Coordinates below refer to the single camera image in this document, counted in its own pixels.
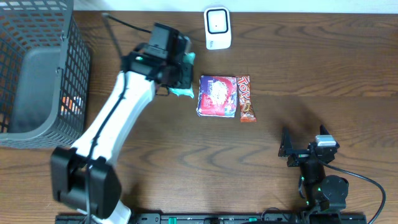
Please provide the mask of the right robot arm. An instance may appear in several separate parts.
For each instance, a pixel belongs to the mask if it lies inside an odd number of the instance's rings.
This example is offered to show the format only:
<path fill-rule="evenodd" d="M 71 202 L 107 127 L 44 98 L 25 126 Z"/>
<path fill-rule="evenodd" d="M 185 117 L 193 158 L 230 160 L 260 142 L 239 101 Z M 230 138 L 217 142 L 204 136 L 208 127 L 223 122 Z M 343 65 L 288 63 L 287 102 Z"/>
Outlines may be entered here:
<path fill-rule="evenodd" d="M 294 149 L 289 130 L 282 129 L 278 156 L 286 157 L 289 167 L 300 168 L 298 191 L 307 201 L 307 208 L 297 215 L 298 222 L 342 222 L 340 211 L 346 208 L 349 183 L 342 177 L 325 173 L 325 166 L 335 159 L 339 147 L 323 125 L 306 149 Z"/>

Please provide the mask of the grey plastic mesh basket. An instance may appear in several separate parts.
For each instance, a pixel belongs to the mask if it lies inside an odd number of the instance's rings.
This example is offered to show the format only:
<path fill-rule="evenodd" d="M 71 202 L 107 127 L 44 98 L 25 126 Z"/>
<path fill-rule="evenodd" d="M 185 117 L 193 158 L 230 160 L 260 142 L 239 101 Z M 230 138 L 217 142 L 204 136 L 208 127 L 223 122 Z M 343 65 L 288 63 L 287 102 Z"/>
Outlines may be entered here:
<path fill-rule="evenodd" d="M 1 2 L 1 145 L 70 146 L 83 133 L 91 52 L 66 0 Z M 79 96 L 82 114 L 60 114 Z"/>

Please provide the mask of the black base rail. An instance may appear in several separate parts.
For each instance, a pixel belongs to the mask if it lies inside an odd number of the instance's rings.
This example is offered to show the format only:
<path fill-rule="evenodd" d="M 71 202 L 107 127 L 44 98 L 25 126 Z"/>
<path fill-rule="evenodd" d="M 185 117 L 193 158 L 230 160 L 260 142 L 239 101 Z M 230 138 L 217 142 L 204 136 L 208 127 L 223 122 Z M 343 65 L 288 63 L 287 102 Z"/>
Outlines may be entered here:
<path fill-rule="evenodd" d="M 306 221 L 296 214 L 281 214 L 276 212 L 264 215 L 177 215 L 158 213 L 141 213 L 133 215 L 128 224 L 239 224 L 239 223 L 342 223 L 366 224 L 364 215 L 332 214 L 311 215 Z"/>

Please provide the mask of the white barcode scanner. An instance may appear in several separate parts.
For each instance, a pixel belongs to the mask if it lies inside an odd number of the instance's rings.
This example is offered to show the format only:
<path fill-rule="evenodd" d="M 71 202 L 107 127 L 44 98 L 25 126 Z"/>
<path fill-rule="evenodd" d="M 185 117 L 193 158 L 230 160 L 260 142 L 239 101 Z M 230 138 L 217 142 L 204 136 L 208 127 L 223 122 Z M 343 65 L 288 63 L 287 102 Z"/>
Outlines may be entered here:
<path fill-rule="evenodd" d="M 231 46 L 231 19 L 225 7 L 210 7 L 203 13 L 206 48 L 208 50 L 228 49 Z"/>

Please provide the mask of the red Top chocolate bar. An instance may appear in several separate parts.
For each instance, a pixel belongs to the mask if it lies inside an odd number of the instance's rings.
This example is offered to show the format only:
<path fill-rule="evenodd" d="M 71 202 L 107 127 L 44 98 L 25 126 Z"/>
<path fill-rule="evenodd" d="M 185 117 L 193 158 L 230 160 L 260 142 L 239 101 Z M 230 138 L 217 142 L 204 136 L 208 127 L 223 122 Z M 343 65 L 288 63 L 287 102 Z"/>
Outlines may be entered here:
<path fill-rule="evenodd" d="M 257 121 L 251 103 L 250 76 L 237 76 L 239 93 L 240 121 L 242 123 L 255 123 Z"/>

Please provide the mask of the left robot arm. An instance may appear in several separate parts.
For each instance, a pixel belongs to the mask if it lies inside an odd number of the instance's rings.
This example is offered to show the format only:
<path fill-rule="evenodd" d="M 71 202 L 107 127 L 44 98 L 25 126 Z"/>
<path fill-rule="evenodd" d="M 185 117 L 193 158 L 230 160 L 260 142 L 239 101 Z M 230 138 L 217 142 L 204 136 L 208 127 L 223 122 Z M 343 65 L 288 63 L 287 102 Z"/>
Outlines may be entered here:
<path fill-rule="evenodd" d="M 91 126 L 69 149 L 50 157 L 56 201 L 81 212 L 72 223 L 128 223 L 131 209 L 121 201 L 115 167 L 122 146 L 157 88 L 191 91 L 194 53 L 191 40 L 156 23 L 150 40 L 121 56 L 121 68 L 108 100 Z"/>

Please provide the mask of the purple red snack bag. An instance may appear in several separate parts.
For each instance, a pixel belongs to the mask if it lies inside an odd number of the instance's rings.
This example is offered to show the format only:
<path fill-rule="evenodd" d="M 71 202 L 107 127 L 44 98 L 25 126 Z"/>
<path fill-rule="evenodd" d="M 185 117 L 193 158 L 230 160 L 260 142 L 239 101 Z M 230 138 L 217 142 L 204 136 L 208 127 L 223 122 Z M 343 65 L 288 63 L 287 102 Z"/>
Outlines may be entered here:
<path fill-rule="evenodd" d="M 237 108 L 236 77 L 200 77 L 197 115 L 233 118 Z"/>

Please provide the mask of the teal snack packet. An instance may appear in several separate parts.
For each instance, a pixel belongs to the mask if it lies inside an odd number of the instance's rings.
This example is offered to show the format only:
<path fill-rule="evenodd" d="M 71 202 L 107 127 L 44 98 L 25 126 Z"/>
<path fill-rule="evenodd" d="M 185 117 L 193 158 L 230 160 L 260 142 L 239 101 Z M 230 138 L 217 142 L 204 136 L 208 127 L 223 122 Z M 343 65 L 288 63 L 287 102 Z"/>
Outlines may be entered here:
<path fill-rule="evenodd" d="M 194 65 L 195 53 L 190 52 L 183 57 L 183 62 L 187 62 L 189 65 Z M 181 88 L 169 88 L 169 91 L 177 96 L 189 96 L 190 98 L 194 98 L 193 86 L 190 88 L 181 89 Z"/>

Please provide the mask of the orange white snack packet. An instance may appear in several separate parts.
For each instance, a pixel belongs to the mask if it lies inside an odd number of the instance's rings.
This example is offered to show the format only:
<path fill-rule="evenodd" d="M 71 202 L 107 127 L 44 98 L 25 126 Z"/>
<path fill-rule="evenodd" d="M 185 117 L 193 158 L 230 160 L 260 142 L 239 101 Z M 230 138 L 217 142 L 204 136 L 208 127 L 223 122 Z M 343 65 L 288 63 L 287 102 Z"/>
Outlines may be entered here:
<path fill-rule="evenodd" d="M 63 96 L 62 104 L 60 109 L 60 114 L 82 114 L 83 100 L 79 96 Z"/>

